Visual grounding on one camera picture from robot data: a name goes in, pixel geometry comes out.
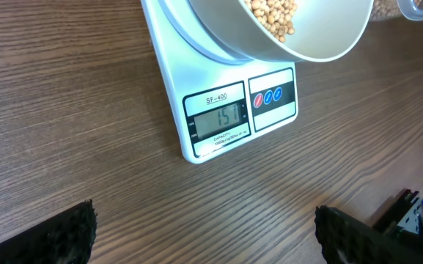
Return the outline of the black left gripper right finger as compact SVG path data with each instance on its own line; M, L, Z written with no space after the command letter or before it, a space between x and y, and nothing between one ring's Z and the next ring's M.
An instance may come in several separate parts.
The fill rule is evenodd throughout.
M327 263L423 264L423 236L387 235L325 205L315 210L315 237Z

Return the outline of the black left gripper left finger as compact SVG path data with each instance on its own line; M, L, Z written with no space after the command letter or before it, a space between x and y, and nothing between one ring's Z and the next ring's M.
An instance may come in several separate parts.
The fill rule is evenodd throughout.
M0 264L86 264L96 229L89 199L0 243Z

